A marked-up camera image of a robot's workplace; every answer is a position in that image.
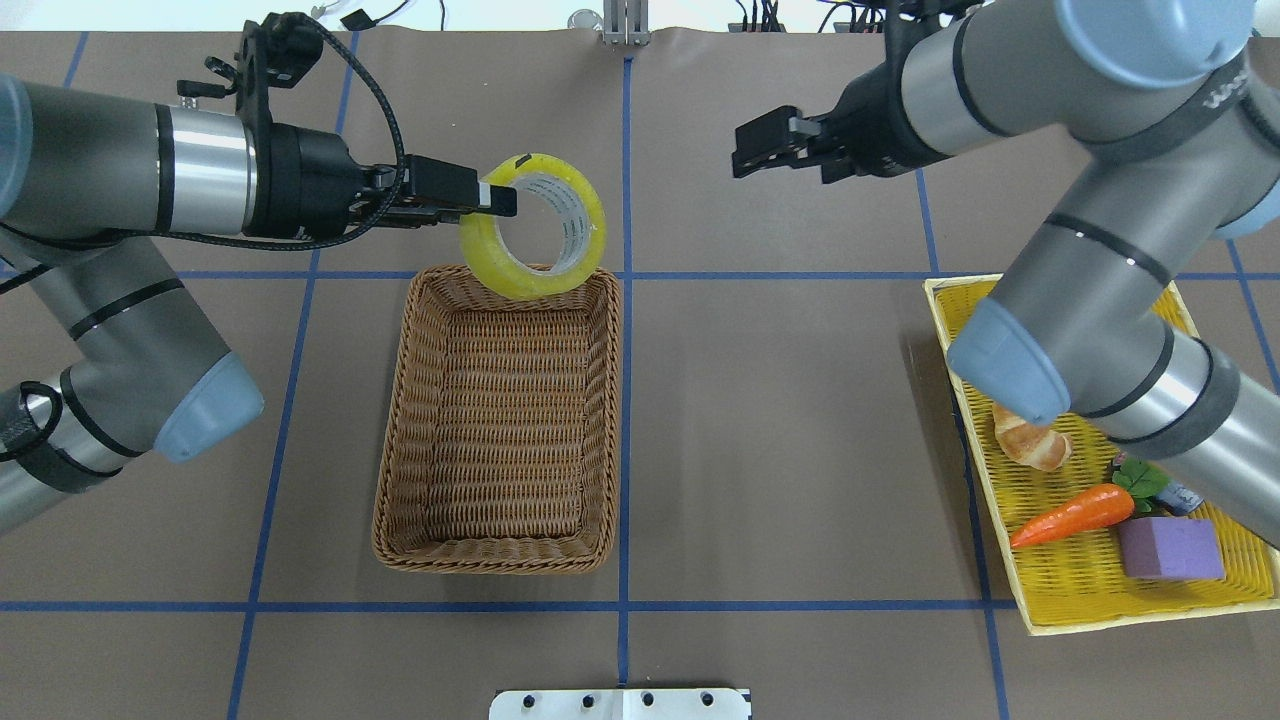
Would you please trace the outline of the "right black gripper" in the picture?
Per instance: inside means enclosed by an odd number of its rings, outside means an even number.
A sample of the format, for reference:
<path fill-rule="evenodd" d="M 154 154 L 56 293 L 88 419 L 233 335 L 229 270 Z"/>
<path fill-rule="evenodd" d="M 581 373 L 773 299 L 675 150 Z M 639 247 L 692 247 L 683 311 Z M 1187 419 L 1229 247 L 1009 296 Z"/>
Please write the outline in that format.
<path fill-rule="evenodd" d="M 908 120 L 901 76 L 900 68 L 879 65 L 852 79 L 827 113 L 806 118 L 796 106 L 780 106 L 740 126 L 732 177 L 819 167 L 820 181 L 833 184 L 852 177 L 892 178 L 942 161 L 946 155 Z"/>

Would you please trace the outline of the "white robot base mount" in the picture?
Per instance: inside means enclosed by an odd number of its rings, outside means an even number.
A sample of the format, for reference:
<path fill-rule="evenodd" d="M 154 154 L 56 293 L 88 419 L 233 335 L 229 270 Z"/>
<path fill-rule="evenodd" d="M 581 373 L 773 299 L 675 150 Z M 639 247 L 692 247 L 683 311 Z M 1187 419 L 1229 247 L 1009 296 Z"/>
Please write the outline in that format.
<path fill-rule="evenodd" d="M 753 719 L 749 691 L 605 688 L 503 691 L 489 719 Z"/>

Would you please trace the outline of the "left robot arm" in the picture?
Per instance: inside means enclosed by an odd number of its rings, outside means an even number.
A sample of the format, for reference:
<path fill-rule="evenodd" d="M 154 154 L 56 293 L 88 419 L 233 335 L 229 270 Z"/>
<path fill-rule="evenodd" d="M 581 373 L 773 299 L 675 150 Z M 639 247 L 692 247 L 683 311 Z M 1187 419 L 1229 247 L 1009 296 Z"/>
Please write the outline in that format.
<path fill-rule="evenodd" d="M 408 156 L 361 165 L 333 133 L 3 77 L 3 260 L 77 363 L 3 393 L 3 529 L 155 451 L 186 462 L 253 423 L 262 393 L 155 240 L 308 251 L 352 229 L 513 217 L 515 191 Z"/>

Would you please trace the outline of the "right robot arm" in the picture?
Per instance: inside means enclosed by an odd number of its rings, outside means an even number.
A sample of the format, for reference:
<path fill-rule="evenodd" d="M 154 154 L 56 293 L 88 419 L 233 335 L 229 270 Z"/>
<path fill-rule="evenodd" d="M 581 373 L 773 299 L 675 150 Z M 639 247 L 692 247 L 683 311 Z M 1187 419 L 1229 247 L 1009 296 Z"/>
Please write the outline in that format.
<path fill-rule="evenodd" d="M 1268 544 L 1277 396 L 1153 305 L 1211 240 L 1277 217 L 1277 91 L 1253 1 L 887 1 L 884 61 L 735 132 L 737 178 L 896 177 L 1062 127 L 1089 164 L 977 304 L 950 369 L 1018 416 L 1074 413 Z"/>

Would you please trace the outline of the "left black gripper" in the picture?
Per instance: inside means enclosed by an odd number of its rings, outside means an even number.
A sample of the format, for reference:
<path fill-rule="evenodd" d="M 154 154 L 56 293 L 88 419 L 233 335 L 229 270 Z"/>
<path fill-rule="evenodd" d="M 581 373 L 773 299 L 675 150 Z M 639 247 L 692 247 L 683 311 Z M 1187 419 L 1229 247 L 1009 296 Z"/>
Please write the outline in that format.
<path fill-rule="evenodd" d="M 472 168 L 420 155 L 396 164 L 361 165 L 337 135 L 274 123 L 268 132 L 266 174 L 250 217 L 253 238 L 335 240 L 392 200 L 380 227 L 416 228 L 463 214 L 513 218 L 512 187 L 479 181 Z"/>

